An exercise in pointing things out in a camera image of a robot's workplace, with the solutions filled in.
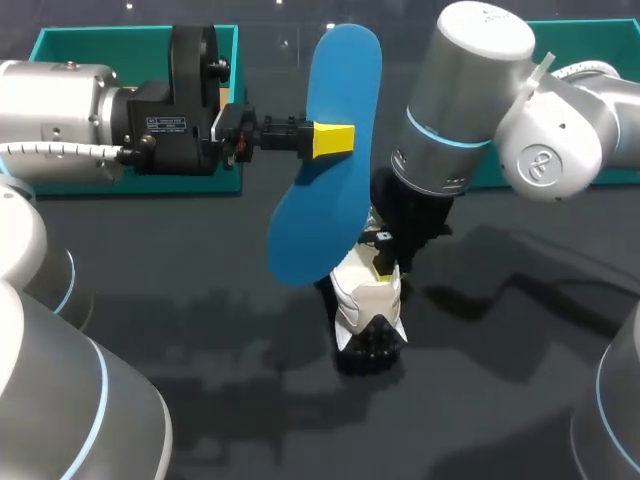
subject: sticker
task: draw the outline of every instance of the sticker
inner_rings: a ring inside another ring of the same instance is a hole
[[[147,117],[149,133],[185,133],[187,119],[184,117]]]

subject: blue insole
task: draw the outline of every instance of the blue insole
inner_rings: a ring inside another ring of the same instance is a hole
[[[338,25],[316,47],[307,118],[355,125],[355,149],[339,161],[303,162],[274,211],[267,258],[269,270],[284,284],[307,285],[328,275],[365,226],[381,72],[378,39],[359,25]]]

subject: yellow tip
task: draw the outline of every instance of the yellow tip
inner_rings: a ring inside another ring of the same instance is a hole
[[[321,155],[351,153],[356,141],[354,125],[329,125],[313,122],[313,158]]]

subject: teal bin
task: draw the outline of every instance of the teal bin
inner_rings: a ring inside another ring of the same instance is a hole
[[[231,76],[222,85],[230,103],[244,103],[244,70],[238,50],[238,27],[216,25],[218,53],[231,59]],[[45,28],[29,60],[107,65],[122,85],[140,86],[147,80],[167,79],[170,26]],[[239,193],[242,166],[219,168],[210,177],[143,176],[128,171],[113,185],[35,185],[40,195]]]
[[[622,78],[640,82],[640,26],[628,20],[569,20],[529,22],[536,36],[535,61],[547,52],[556,56],[551,70],[586,60],[614,66]],[[626,170],[607,170],[597,185],[638,184],[640,177]],[[490,150],[474,176],[471,188],[506,187],[495,150]]]

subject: gray floor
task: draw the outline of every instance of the gray floor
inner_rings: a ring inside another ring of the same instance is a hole
[[[0,56],[26,56],[41,26],[240,23],[253,102],[288,114],[304,106],[325,24],[363,23],[386,62],[374,146],[383,163],[448,2],[283,2],[11,1]],[[632,0],[496,3],[527,19],[640,15]],[[284,288],[266,269],[269,216],[296,166],[258,153],[241,198],[40,205],[99,292],[89,334],[167,399],[171,478],[577,479],[567,412],[607,342],[572,321],[620,323],[637,301],[640,191],[599,189],[562,205],[508,192],[456,201],[454,236],[416,263],[402,365],[349,379],[334,371],[318,293]]]

